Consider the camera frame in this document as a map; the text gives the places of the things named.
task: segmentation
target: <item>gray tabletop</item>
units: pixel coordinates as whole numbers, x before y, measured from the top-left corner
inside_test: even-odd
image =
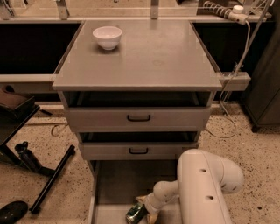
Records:
[[[113,51],[101,49],[94,29],[113,25],[122,39]],[[88,20],[53,83],[62,91],[221,89],[187,20]]]

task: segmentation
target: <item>power cord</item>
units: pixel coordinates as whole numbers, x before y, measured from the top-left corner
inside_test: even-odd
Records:
[[[250,23],[248,21],[246,21],[246,24],[248,26],[248,33],[247,33],[247,39],[246,39],[246,44],[245,44],[245,50],[243,52],[243,55],[241,57],[241,60],[239,61],[239,63],[237,64],[237,66],[234,68],[234,71],[231,73],[231,78],[228,80],[228,82],[223,86],[221,93],[220,93],[220,97],[219,97],[219,103],[220,103],[220,108],[221,110],[224,112],[224,117],[226,119],[228,119],[233,125],[234,125],[234,133],[229,135],[229,136],[218,136],[216,134],[214,134],[210,129],[206,128],[206,131],[208,131],[212,136],[214,137],[218,137],[218,138],[230,138],[236,135],[237,133],[237,125],[235,123],[235,121],[233,120],[232,116],[228,113],[226,107],[225,107],[225,99],[227,99],[228,97],[228,92],[226,92],[226,87],[228,86],[228,84],[231,82],[231,80],[236,77],[236,75],[238,75],[239,69],[242,66],[242,62],[243,59],[246,57],[246,54],[248,52],[249,49],[249,37],[250,37]]]

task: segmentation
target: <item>black shoe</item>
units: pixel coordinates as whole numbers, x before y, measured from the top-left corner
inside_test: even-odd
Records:
[[[0,224],[14,224],[25,216],[28,205],[21,200],[13,201],[0,209]]]

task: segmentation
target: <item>terrazzo floor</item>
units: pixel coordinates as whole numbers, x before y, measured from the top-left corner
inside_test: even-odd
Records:
[[[53,125],[33,125],[66,121],[60,109],[48,106],[41,108],[51,111],[53,115],[47,117],[38,112],[8,142],[8,146],[13,149],[18,143],[29,142],[29,149],[42,165],[52,169],[56,168],[71,144],[76,146],[76,154],[66,163],[41,205],[41,212],[28,212],[18,224],[88,223],[94,183],[88,164],[82,159],[77,149],[77,139],[68,127],[58,136],[52,136]],[[280,223],[280,128],[262,128],[258,133],[252,133],[252,123],[242,107],[229,104],[227,108],[236,123],[236,134],[230,138],[218,138],[209,133],[211,131],[215,135],[226,137],[235,131],[234,125],[213,105],[213,113],[206,126],[209,131],[201,133],[199,147],[235,161],[244,172],[243,188],[238,193],[225,195],[233,223]],[[30,207],[47,180],[42,175],[0,163],[0,207],[14,200],[23,200]],[[112,219],[110,223],[124,224],[125,221],[118,223]],[[163,217],[158,220],[157,224],[159,223],[166,223]]]

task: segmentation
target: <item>bowl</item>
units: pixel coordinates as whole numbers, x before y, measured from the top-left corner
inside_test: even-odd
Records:
[[[104,50],[113,50],[120,43],[122,30],[115,26],[103,26],[93,31],[97,44]]]

